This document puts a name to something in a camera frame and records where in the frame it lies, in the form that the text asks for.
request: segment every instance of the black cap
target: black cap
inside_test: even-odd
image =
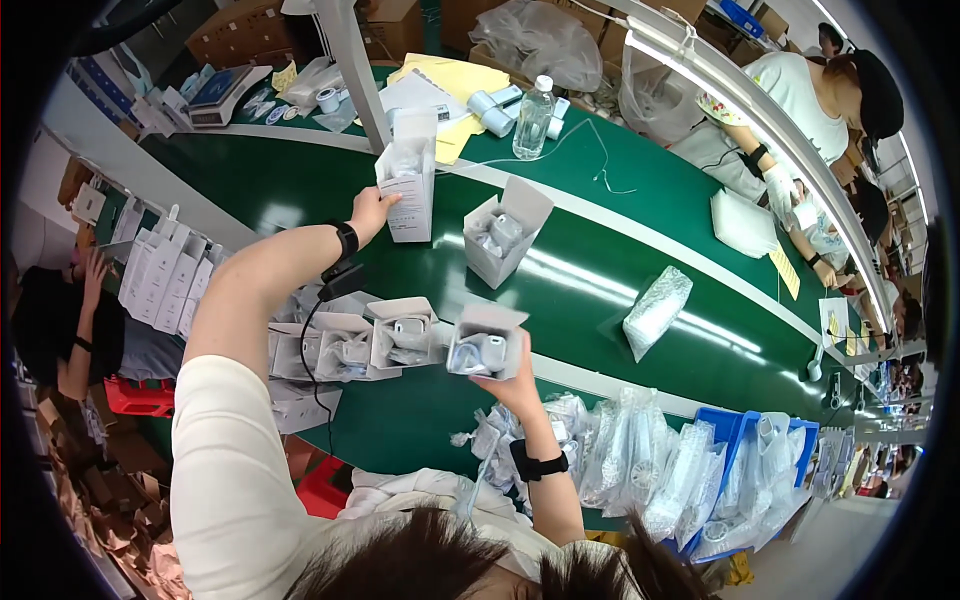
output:
[[[870,240],[870,245],[875,246],[876,241],[883,235],[883,231],[887,229],[887,222],[890,219],[887,199],[880,188],[862,177],[856,179],[854,186],[856,199],[853,204],[856,212],[863,218],[861,225],[864,233],[867,234],[867,239]]]
[[[854,51],[853,64],[863,92],[860,102],[863,131],[874,140],[895,135],[903,127],[903,97],[893,75],[869,50]]]

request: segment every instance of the white glove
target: white glove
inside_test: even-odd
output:
[[[783,227],[789,231],[791,220],[787,218],[793,208],[790,200],[792,194],[797,193],[797,185],[780,164],[775,164],[763,172],[763,180],[767,183],[767,194],[770,197],[770,210],[774,213]]]

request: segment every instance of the black watch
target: black watch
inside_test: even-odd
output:
[[[510,442],[510,453],[514,456],[516,463],[516,472],[520,475],[520,480],[539,481],[543,475],[553,473],[566,473],[570,468],[570,463],[566,460],[566,454],[561,450],[560,456],[552,461],[538,461],[527,456],[527,441],[514,440]]]
[[[332,225],[337,228],[337,237],[340,238],[340,246],[343,248],[337,262],[350,258],[360,250],[360,238],[357,237],[357,232],[351,226],[336,219],[330,219],[324,225]]]

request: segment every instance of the black shirt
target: black shirt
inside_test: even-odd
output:
[[[11,317],[13,344],[30,376],[57,385],[57,359],[70,362],[77,337],[84,284],[67,283],[60,271],[31,267],[20,280],[23,291]],[[126,311],[113,294],[100,292],[93,313],[93,352],[89,384],[120,371]]]

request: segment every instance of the electronic scale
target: electronic scale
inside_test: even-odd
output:
[[[245,64],[217,71],[187,105],[190,124],[198,129],[226,127],[243,95],[273,71],[269,64]]]

